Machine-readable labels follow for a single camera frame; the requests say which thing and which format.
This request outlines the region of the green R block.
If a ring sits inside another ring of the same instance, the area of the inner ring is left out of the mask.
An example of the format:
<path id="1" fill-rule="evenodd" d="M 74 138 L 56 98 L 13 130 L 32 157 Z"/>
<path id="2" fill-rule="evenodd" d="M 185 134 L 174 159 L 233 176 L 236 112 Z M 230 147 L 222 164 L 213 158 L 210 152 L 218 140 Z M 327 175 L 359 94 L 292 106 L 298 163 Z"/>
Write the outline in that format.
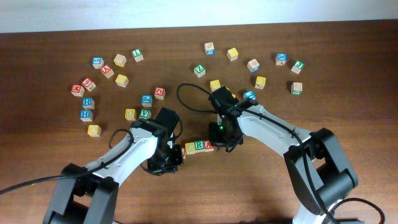
<path id="1" fill-rule="evenodd" d="M 201 140 L 201 141 L 195 141 L 195 142 L 194 142 L 194 145 L 195 145 L 195 152 L 196 152 L 196 153 L 204 152 L 204 151 L 205 151 L 205 144 L 204 144 L 204 141 L 203 141 L 203 140 Z"/>

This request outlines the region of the yellow C block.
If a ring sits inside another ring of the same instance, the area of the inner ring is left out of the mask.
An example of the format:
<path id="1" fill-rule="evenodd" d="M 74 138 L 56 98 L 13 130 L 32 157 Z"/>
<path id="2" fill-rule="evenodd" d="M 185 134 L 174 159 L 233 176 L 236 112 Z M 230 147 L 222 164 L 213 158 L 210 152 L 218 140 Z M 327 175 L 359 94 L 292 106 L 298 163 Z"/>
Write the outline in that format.
<path id="1" fill-rule="evenodd" d="M 185 144 L 185 152 L 186 155 L 194 154 L 195 153 L 195 143 L 194 142 L 188 142 Z"/>

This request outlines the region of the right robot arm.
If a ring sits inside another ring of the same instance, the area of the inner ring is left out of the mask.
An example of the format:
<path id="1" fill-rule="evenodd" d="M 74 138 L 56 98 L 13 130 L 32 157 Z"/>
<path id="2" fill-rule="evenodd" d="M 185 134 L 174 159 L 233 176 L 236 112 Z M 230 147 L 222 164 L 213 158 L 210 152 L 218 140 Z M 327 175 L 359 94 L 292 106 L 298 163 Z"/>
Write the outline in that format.
<path id="1" fill-rule="evenodd" d="M 239 101 L 221 87 L 209 95 L 218 116 L 210 123 L 210 142 L 232 152 L 245 136 L 278 153 L 300 201 L 293 223 L 336 223 L 332 209 L 358 186 L 358 177 L 334 133 L 293 126 L 270 114 L 256 100 Z"/>

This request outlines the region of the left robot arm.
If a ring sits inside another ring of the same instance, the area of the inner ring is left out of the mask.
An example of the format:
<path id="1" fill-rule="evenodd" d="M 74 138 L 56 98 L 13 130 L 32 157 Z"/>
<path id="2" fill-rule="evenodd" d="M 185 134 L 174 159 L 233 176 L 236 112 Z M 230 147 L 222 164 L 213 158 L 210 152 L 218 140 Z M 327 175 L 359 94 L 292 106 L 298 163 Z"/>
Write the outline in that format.
<path id="1" fill-rule="evenodd" d="M 113 223 L 119 187 L 145 162 L 147 173 L 174 173 L 183 164 L 174 129 L 178 114 L 162 108 L 154 119 L 139 119 L 126 136 L 99 159 L 84 167 L 62 170 L 44 223 Z"/>

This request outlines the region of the red I block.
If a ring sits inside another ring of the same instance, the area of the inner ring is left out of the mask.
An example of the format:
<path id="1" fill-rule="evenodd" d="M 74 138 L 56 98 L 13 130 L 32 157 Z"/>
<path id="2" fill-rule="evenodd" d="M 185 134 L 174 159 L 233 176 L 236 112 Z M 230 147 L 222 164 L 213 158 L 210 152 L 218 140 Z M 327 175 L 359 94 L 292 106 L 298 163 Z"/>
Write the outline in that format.
<path id="1" fill-rule="evenodd" d="M 182 147 L 182 156 L 183 156 L 183 159 L 186 158 L 186 150 L 184 147 Z"/>

